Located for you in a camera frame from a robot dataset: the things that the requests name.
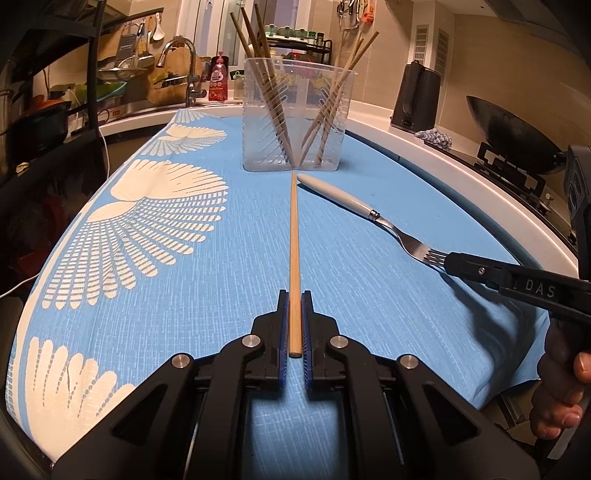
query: table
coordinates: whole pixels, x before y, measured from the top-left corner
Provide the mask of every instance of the table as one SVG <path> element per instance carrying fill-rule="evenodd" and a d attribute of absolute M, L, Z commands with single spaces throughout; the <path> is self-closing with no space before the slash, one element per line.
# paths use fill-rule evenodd
<path fill-rule="evenodd" d="M 172 354 L 216 353 L 288 288 L 290 173 L 242 169 L 242 119 L 180 110 L 83 208 L 21 317 L 7 407 L 56 460 Z M 441 251 L 516 262 L 396 161 L 345 138 L 314 173 Z M 477 407 L 537 377 L 547 312 L 414 261 L 370 222 L 298 192 L 303 290 L 372 353 L 419 356 Z M 289 359 L 279 400 L 253 396 L 245 477 L 346 478 L 339 405 L 308 400 Z"/>

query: dish soap bottle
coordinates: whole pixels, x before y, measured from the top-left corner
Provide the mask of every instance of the dish soap bottle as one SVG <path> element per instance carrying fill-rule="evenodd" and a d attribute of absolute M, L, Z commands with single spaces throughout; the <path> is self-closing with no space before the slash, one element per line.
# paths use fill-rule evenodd
<path fill-rule="evenodd" d="M 228 99 L 228 70 L 224 65 L 222 54 L 221 51 L 209 77 L 209 100 L 211 102 L 224 102 Z"/>

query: pot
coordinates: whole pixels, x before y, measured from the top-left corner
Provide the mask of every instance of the pot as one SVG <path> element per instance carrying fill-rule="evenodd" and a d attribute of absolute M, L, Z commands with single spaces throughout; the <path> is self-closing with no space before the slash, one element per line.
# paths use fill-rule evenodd
<path fill-rule="evenodd" d="M 58 147 L 68 136 L 68 110 L 72 102 L 51 100 L 35 105 L 7 132 L 8 155 L 16 165 Z"/>
<path fill-rule="evenodd" d="M 473 96 L 466 100 L 472 118 L 497 155 L 535 175 L 564 170 L 566 156 L 537 128 L 486 100 Z"/>

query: metal bolt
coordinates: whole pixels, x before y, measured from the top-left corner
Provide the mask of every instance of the metal bolt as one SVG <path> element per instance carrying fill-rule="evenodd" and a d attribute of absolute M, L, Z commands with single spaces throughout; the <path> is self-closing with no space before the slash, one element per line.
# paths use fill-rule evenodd
<path fill-rule="evenodd" d="M 349 341 L 342 335 L 336 335 L 330 339 L 330 344 L 335 348 L 345 348 Z"/>
<path fill-rule="evenodd" d="M 176 368 L 185 368 L 189 363 L 191 363 L 191 359 L 184 353 L 175 355 L 172 359 L 172 364 Z"/>
<path fill-rule="evenodd" d="M 248 348 L 254 348 L 261 343 L 261 338 L 258 335 L 246 335 L 242 338 L 242 344 Z"/>
<path fill-rule="evenodd" d="M 414 355 L 403 355 L 400 357 L 400 365 L 402 365 L 404 368 L 412 370 L 413 368 L 418 367 L 418 358 Z"/>

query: finger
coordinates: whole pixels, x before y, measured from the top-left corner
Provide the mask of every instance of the finger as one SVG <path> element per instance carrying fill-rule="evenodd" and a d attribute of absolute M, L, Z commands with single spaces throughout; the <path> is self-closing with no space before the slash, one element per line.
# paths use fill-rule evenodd
<path fill-rule="evenodd" d="M 574 359 L 574 374 L 584 383 L 591 383 L 591 353 L 581 352 Z"/>
<path fill-rule="evenodd" d="M 565 366 L 570 363 L 570 359 L 575 353 L 570 351 L 564 332 L 558 326 L 558 320 L 556 319 L 550 319 L 544 350 L 556 363 Z"/>
<path fill-rule="evenodd" d="M 530 429 L 531 433 L 542 440 L 554 440 L 562 431 L 558 427 L 548 425 L 534 410 L 530 414 Z"/>
<path fill-rule="evenodd" d="M 542 383 L 535 389 L 531 404 L 537 416 L 549 426 L 569 429 L 579 424 L 583 409 L 557 401 Z"/>
<path fill-rule="evenodd" d="M 575 405 L 583 398 L 584 385 L 549 355 L 544 354 L 538 362 L 538 375 L 556 400 Z"/>

